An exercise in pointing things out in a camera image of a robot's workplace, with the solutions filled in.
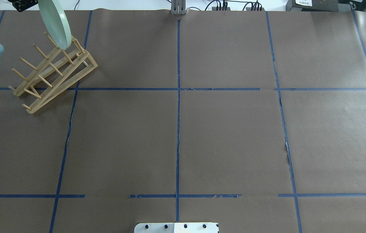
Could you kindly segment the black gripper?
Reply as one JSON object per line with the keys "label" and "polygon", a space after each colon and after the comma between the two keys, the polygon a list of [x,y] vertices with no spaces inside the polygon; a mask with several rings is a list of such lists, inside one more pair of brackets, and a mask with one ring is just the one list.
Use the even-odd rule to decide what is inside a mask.
{"label": "black gripper", "polygon": [[38,4],[38,0],[8,0],[8,2],[10,2],[18,12],[23,12]]}

